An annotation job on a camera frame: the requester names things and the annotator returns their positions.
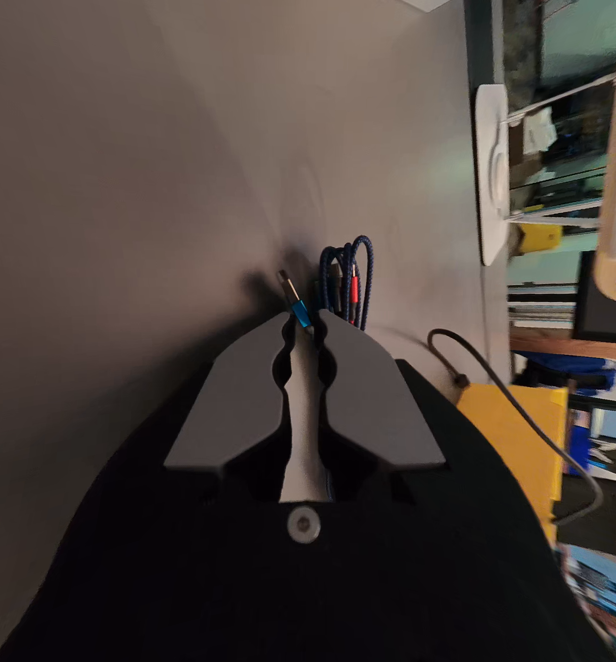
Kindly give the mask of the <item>white stand base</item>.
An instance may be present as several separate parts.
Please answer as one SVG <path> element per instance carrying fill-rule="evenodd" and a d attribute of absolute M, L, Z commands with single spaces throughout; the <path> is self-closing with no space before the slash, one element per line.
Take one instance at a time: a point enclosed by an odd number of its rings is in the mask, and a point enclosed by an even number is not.
<path fill-rule="evenodd" d="M 479 254 L 484 266 L 491 266 L 506 244 L 511 224 L 579 225 L 595 227 L 597 219 L 568 220 L 559 216 L 567 212 L 597 209 L 601 195 L 580 202 L 558 204 L 535 211 L 513 210 L 510 200 L 509 128 L 520 124 L 538 110 L 603 85 L 616 85 L 616 71 L 560 95 L 509 112 L 507 87 L 503 83 L 480 85 L 474 104 L 474 152 L 476 157 Z"/>

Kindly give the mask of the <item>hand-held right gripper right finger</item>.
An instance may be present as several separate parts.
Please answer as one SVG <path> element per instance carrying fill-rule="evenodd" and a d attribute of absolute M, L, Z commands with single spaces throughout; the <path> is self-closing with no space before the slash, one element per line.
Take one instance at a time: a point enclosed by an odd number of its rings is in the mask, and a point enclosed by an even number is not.
<path fill-rule="evenodd" d="M 322 309 L 315 327 L 322 421 L 329 432 L 391 469 L 445 465 L 392 355 L 351 323 Z"/>

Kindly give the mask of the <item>yellow plastic bin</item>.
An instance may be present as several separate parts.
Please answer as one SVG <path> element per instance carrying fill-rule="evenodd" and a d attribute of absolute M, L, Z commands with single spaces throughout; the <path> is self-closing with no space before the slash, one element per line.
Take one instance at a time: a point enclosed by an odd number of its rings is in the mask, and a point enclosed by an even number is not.
<path fill-rule="evenodd" d="M 560 449 L 566 446 L 568 392 L 565 388 L 511 385 L 510 393 Z M 528 426 L 495 385 L 473 383 L 461 394 L 460 412 L 487 438 L 509 468 L 555 546 L 552 510 L 562 496 L 564 462 Z"/>

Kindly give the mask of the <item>blue striped jacket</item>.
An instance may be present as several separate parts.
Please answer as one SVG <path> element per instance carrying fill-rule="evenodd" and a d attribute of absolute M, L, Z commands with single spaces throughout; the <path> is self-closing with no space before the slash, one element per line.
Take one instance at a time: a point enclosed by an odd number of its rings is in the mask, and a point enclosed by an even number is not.
<path fill-rule="evenodd" d="M 568 387 L 574 393 L 596 397 L 610 392 L 616 383 L 616 361 L 540 352 L 518 352 L 526 359 L 512 384 L 523 387 Z"/>

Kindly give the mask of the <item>black monitor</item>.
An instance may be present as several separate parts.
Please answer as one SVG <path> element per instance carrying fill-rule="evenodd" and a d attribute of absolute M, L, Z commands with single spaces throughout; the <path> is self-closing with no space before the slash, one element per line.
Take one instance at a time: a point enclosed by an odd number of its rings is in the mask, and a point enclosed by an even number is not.
<path fill-rule="evenodd" d="M 616 343 L 616 301 L 595 285 L 593 266 L 594 252 L 582 252 L 572 336 L 576 340 Z"/>

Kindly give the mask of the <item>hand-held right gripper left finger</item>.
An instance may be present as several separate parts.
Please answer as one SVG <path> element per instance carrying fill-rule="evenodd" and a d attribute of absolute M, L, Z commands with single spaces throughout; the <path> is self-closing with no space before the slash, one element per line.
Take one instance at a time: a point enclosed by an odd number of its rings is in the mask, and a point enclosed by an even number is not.
<path fill-rule="evenodd" d="M 164 467 L 219 473 L 279 431 L 289 416 L 286 384 L 293 349 L 294 317 L 288 312 L 224 349 L 213 361 Z"/>

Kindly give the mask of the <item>small yellow sign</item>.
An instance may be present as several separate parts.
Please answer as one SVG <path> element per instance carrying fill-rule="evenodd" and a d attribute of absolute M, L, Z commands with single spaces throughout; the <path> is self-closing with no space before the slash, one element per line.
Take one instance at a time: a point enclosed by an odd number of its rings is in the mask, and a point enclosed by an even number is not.
<path fill-rule="evenodd" d="M 544 252 L 557 248 L 563 238 L 563 226 L 559 224 L 520 223 L 518 255 Z"/>

